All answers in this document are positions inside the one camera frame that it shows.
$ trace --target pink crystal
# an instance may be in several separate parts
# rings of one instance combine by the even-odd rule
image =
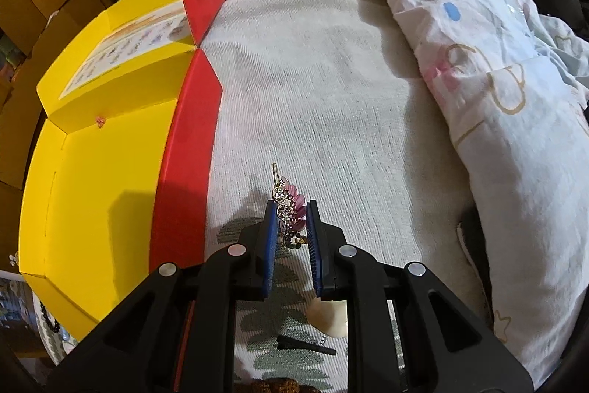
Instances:
[[[294,231],[300,232],[301,230],[304,229],[305,225],[306,225],[306,222],[303,219],[303,220],[299,220],[297,223],[295,223],[292,228]]]
[[[304,195],[298,194],[294,199],[294,206],[298,210],[299,207],[304,205]]]

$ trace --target blue dot pattern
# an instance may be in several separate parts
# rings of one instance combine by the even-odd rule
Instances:
[[[451,2],[444,2],[444,9],[446,10],[446,14],[450,19],[453,21],[460,20],[460,11],[454,4]]]

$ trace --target rhinestone hair clip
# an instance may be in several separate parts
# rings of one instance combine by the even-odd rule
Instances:
[[[303,194],[299,194],[295,185],[278,173],[278,165],[272,164],[274,186],[272,200],[278,204],[277,215],[280,220],[280,239],[288,249],[299,249],[307,243],[307,237],[301,234],[305,228],[307,208]]]

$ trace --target white bedsheet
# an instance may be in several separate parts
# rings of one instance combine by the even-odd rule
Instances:
[[[470,176],[495,334],[539,386],[589,283],[589,45],[531,0],[387,0]]]
[[[472,204],[466,172],[385,0],[228,0],[203,47],[223,84],[209,253],[263,216],[276,161],[351,243],[423,261],[483,315],[455,235]],[[305,249],[278,259],[269,301],[239,312],[237,373],[345,391],[345,339],[328,340],[336,357],[275,347],[279,332],[319,340],[302,316],[314,297]]]

